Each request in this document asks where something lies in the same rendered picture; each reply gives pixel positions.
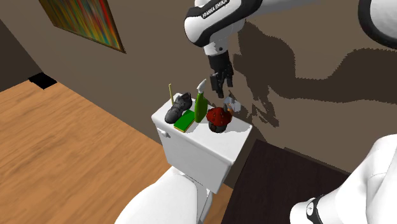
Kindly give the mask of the colourful striped wall picture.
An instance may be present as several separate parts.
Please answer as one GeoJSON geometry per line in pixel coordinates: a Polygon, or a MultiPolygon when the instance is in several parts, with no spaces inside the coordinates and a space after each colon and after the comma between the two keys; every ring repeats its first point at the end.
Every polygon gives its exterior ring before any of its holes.
{"type": "Polygon", "coordinates": [[[52,24],[125,53],[107,0],[38,0],[52,24]]]}

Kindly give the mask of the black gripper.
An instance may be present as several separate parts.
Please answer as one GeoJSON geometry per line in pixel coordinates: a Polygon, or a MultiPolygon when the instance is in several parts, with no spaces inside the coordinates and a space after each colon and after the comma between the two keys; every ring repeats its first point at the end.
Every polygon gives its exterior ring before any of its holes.
{"type": "Polygon", "coordinates": [[[224,78],[228,87],[233,87],[233,67],[230,62],[228,51],[218,55],[208,56],[211,69],[215,74],[210,76],[211,88],[219,98],[224,98],[224,78]]]}

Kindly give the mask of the green yellow sponge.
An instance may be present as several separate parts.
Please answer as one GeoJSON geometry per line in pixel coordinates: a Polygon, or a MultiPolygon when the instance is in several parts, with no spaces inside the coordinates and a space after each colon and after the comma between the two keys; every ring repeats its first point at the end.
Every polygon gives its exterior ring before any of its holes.
{"type": "Polygon", "coordinates": [[[194,121],[195,121],[195,113],[192,110],[188,109],[175,122],[174,128],[181,132],[186,132],[194,121]]]}

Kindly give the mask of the small white orange object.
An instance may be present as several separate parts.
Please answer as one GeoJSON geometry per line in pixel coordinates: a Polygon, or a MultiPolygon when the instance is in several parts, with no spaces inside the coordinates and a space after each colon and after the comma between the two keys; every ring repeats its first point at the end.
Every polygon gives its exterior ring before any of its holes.
{"type": "Polygon", "coordinates": [[[231,98],[230,96],[225,98],[225,100],[223,101],[223,104],[225,104],[227,106],[228,110],[230,110],[230,111],[239,112],[241,110],[240,102],[231,98]]]}

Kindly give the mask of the green spray bottle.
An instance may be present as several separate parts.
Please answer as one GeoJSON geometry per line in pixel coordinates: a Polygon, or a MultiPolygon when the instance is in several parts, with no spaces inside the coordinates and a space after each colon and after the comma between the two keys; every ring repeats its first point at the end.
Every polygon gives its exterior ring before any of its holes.
{"type": "Polygon", "coordinates": [[[206,79],[197,86],[197,98],[195,99],[195,122],[200,123],[207,114],[207,99],[204,97],[206,79]]]}

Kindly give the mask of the white toilet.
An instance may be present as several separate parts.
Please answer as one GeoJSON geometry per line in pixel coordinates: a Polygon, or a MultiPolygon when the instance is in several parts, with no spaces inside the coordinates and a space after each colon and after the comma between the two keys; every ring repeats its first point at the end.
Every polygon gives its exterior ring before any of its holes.
{"type": "Polygon", "coordinates": [[[170,108],[166,102],[151,119],[171,167],[125,206],[115,224],[203,224],[252,129],[233,117],[222,133],[212,132],[206,119],[181,132],[164,120],[170,108]]]}

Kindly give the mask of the dark robot stand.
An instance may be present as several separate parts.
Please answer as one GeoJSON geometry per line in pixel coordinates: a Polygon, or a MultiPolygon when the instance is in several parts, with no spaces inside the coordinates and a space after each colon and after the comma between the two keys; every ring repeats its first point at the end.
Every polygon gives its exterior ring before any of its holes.
{"type": "Polygon", "coordinates": [[[331,192],[349,175],[297,151],[256,140],[221,224],[289,224],[296,203],[331,192]]]}

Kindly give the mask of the black shoe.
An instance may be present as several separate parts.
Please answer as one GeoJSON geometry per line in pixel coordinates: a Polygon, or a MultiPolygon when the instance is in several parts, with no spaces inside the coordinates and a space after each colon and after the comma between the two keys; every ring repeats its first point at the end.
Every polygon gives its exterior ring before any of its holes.
{"type": "Polygon", "coordinates": [[[165,122],[169,124],[176,123],[182,116],[183,112],[190,109],[193,104],[191,93],[185,92],[174,100],[174,104],[165,115],[165,122]]]}

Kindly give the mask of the red mushroom figure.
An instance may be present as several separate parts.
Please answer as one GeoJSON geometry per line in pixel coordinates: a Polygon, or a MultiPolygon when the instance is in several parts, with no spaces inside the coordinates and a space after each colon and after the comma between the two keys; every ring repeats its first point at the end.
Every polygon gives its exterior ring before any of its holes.
{"type": "Polygon", "coordinates": [[[232,114],[228,108],[211,108],[206,114],[209,129],[215,133],[222,133],[232,121],[232,114]]]}

